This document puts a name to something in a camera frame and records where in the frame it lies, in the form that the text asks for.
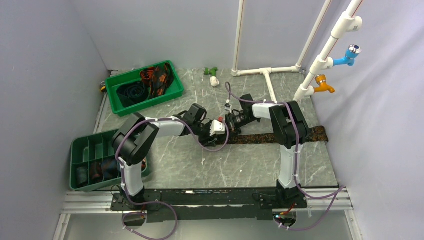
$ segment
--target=white wall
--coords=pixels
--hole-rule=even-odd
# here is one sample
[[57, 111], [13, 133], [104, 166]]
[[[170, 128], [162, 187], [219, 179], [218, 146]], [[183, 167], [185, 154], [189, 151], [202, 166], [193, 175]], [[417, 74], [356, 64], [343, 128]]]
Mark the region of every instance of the white wall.
[[0, 239], [48, 240], [106, 68], [68, 0], [0, 1]]
[[[108, 69], [232, 67], [239, 0], [72, 2]], [[324, 2], [246, 0], [239, 68], [294, 65]]]
[[424, 239], [423, 15], [421, 0], [365, 0], [363, 28], [330, 57], [351, 43], [363, 52], [355, 66], [323, 72], [336, 92], [312, 98], [366, 240]]

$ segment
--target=green plastic tray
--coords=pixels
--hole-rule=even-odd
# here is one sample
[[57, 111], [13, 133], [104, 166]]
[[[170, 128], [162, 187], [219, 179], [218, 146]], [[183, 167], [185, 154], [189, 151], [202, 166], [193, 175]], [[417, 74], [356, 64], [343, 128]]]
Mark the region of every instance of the green plastic tray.
[[[88, 177], [88, 185], [77, 186], [77, 168], [87, 167], [90, 172], [90, 164], [92, 162], [102, 162], [105, 159], [115, 158], [115, 151], [112, 147], [112, 138], [118, 129], [105, 131], [89, 136], [84, 136], [75, 139], [72, 142], [70, 150], [70, 177], [69, 186], [72, 190], [91, 192], [97, 189], [118, 185], [121, 183], [121, 173], [118, 172], [118, 177], [110, 180], [103, 180], [98, 183], [91, 182]], [[146, 168], [142, 172], [143, 176], [149, 175], [148, 160], [146, 159]]]
[[[136, 81], [140, 81], [140, 72], [146, 68], [153, 67], [156, 65], [169, 63], [172, 69], [172, 73], [174, 76], [173, 82], [171, 86], [166, 89], [165, 95], [155, 97], [153, 99], [148, 99], [146, 101], [140, 102], [138, 104], [134, 104], [129, 107], [122, 106], [122, 103], [117, 95], [118, 88], [123, 84], [129, 84]], [[126, 72], [124, 74], [120, 74], [117, 76], [109, 77], [105, 81], [107, 94], [109, 95], [110, 106], [112, 108], [112, 112], [122, 117], [128, 114], [132, 114], [138, 112], [140, 110], [152, 107], [154, 105], [158, 105], [164, 102], [167, 102], [172, 99], [179, 98], [183, 95], [184, 87], [180, 81], [180, 78], [175, 71], [175, 67], [173, 63], [169, 60], [162, 61], [150, 66], [142, 67], [140, 69], [136, 69], [130, 72]]]

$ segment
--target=white pvc pipe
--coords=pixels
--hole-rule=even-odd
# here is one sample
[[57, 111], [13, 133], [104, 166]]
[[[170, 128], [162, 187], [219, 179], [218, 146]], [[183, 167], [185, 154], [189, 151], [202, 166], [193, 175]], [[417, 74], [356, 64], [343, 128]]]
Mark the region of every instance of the white pvc pipe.
[[272, 67], [271, 73], [299, 72], [299, 70], [296, 66]]
[[276, 102], [276, 94], [274, 93], [273, 84], [271, 83], [270, 73], [268, 71], [264, 71], [263, 75], [265, 76], [266, 85], [268, 86], [269, 95], [271, 96], [271, 101]]
[[300, 68], [302, 66], [305, 56], [308, 53], [309, 48], [311, 47], [312, 41], [314, 40], [315, 35], [317, 34], [317, 31], [320, 28], [321, 23], [323, 22], [324, 16], [326, 15], [331, 2], [332, 0], [325, 0], [324, 6], [322, 6], [321, 12], [319, 12], [318, 18], [316, 19], [316, 22], [313, 25], [312, 31], [310, 32], [309, 37], [307, 38], [306, 44], [303, 47], [302, 53], [300, 54], [299, 60], [296, 63], [297, 67]]
[[[352, 0], [344, 13], [346, 13], [350, 18], [354, 17], [363, 1], [364, 0]], [[333, 50], [334, 46], [339, 40], [340, 37], [335, 38], [333, 36], [333, 32], [340, 33], [342, 31], [346, 32], [348, 30], [348, 27], [349, 27], [348, 25], [345, 25], [344, 26], [345, 28], [341, 29], [339, 26], [342, 26], [342, 24], [338, 24], [339, 21], [337, 21], [336, 25], [331, 31], [331, 36], [327, 40], [327, 43], [325, 44], [321, 53], [318, 55], [317, 59], [313, 62], [312, 66], [310, 67], [309, 73], [307, 74], [305, 80], [297, 89], [294, 95], [294, 99], [293, 99], [294, 101], [300, 101], [306, 95], [306, 93], [308, 92], [308, 88], [310, 88], [311, 82], [314, 80], [314, 77], [316, 76], [315, 74], [318, 74], [317, 72], [320, 71], [318, 66], [323, 65], [324, 62], [327, 61], [328, 56], [330, 55], [331, 51]]]
[[241, 70], [239, 72], [240, 72], [240, 76], [241, 75], [261, 74], [262, 73], [261, 69]]
[[240, 48], [240, 38], [242, 35], [242, 23], [243, 23], [243, 8], [245, 5], [245, 0], [239, 0], [238, 2], [238, 17], [237, 17], [237, 29], [235, 32], [235, 46], [234, 46], [234, 58], [232, 62], [232, 71], [237, 72], [239, 64], [239, 48]]

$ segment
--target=small white object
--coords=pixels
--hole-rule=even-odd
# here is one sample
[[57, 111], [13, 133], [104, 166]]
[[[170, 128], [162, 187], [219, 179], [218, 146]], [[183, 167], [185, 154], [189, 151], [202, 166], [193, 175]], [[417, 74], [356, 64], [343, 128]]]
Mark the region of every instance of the small white object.
[[218, 80], [218, 78], [216, 76], [210, 77], [210, 85], [212, 85], [212, 87], [216, 87], [219, 84], [220, 84], [220, 81]]
[[212, 125], [210, 126], [210, 135], [221, 135], [225, 134], [224, 124], [218, 120], [213, 120]]

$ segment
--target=marble table surface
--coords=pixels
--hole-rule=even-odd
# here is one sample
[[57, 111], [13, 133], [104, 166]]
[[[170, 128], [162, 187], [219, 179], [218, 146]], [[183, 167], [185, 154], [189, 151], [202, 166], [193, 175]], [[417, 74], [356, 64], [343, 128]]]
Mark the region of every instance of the marble table surface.
[[[143, 116], [169, 117], [188, 110], [198, 103], [207, 110], [207, 117], [224, 116], [224, 104], [228, 93], [225, 82], [241, 97], [251, 94], [254, 100], [270, 100], [263, 75], [233, 77], [229, 69], [218, 70], [220, 85], [213, 88], [203, 69], [178, 69], [184, 86], [182, 97], [140, 111]], [[300, 73], [272, 73], [270, 75], [278, 101], [291, 101], [303, 82]], [[233, 109], [241, 109], [237, 100], [231, 99]], [[308, 126], [318, 126], [312, 100], [300, 102], [300, 108]], [[100, 131], [118, 129], [127, 120], [112, 113], [110, 106], [103, 113]], [[271, 133], [271, 121], [250, 123], [242, 128], [242, 134]], [[149, 155], [150, 175], [144, 178], [146, 188], [235, 188], [275, 187], [280, 172], [280, 146], [278, 144], [228, 145], [219, 152], [200, 148], [192, 136], [167, 136], [155, 140]], [[337, 180], [324, 142], [308, 142], [300, 155], [300, 183], [305, 187], [336, 186]]]

